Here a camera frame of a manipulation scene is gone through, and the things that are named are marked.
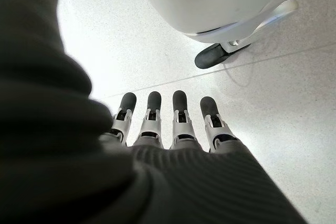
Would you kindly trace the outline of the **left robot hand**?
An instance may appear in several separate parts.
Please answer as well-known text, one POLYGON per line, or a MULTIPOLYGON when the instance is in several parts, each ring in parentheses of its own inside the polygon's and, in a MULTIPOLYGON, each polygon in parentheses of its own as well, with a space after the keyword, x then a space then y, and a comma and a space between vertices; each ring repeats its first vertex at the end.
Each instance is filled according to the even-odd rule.
POLYGON ((92 99, 67 54, 58 0, 1 0, 1 223, 304 223, 304 218, 222 120, 200 106, 210 151, 192 132, 183 91, 173 95, 170 149, 152 92, 133 146, 136 104, 117 114, 92 99))

